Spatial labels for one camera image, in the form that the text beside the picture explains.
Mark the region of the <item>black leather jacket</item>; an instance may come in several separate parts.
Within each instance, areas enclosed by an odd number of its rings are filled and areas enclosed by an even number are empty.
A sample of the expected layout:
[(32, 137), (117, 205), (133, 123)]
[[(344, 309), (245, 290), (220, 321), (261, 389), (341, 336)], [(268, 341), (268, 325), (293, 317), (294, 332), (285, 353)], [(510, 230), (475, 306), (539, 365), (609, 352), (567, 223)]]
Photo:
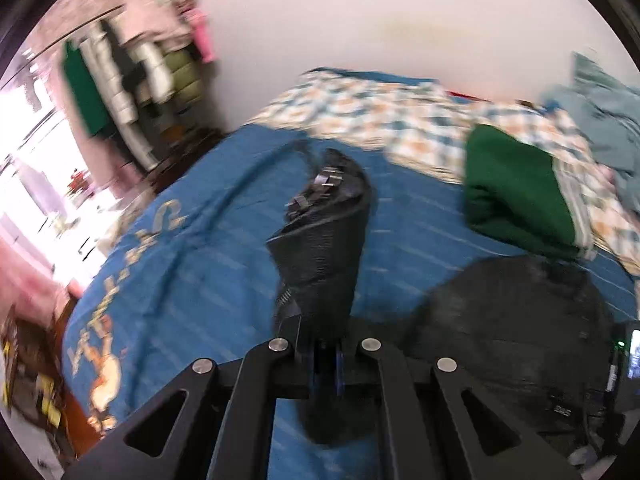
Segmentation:
[[(282, 278), (274, 322), (302, 319), (314, 381), (328, 387), (298, 407), (306, 433), (319, 444), (355, 439), (372, 424), (360, 401), (336, 391), (371, 194), (356, 162), (329, 150), (268, 243)], [(432, 288), (408, 318), (372, 330), (409, 358), (457, 360), (538, 434), (585, 439), (589, 336), (611, 324), (585, 270), (515, 256), (471, 263)]]

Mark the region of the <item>pile of clothes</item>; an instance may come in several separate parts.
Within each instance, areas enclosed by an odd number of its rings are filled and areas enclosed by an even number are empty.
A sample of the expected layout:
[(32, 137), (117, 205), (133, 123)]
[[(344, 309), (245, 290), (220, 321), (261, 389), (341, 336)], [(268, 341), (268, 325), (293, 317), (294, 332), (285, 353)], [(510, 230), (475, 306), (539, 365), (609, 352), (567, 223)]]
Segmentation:
[(63, 44), (61, 70), (88, 136), (146, 176), (208, 131), (217, 55), (200, 0), (124, 0)]

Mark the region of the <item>blue striped bed sheet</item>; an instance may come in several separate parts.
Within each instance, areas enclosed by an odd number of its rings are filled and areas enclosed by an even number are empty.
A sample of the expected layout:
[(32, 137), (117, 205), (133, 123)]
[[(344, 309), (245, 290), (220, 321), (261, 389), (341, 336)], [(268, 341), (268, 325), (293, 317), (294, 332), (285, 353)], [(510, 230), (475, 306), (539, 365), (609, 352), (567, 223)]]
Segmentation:
[(634, 479), (639, 227), (573, 111), (312, 70), (70, 318), (70, 479)]

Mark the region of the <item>folded green garment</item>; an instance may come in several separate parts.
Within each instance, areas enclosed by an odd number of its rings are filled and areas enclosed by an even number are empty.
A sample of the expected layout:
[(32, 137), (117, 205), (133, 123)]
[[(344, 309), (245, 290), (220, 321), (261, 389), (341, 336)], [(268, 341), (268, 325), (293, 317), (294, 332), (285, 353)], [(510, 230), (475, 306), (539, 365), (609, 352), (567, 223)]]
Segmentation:
[(596, 255), (582, 184), (567, 163), (490, 125), (466, 142), (463, 214), (469, 228), (549, 258)]

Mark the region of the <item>light blue quilt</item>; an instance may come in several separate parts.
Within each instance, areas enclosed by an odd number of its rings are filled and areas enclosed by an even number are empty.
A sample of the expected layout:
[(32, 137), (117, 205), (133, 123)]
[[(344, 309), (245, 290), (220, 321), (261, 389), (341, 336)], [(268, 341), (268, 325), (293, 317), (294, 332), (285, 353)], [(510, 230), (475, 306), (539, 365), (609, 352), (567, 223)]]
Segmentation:
[(540, 97), (566, 110), (587, 139), (593, 159), (610, 168), (620, 202), (639, 211), (639, 89), (622, 84), (591, 58), (573, 54), (573, 79)]

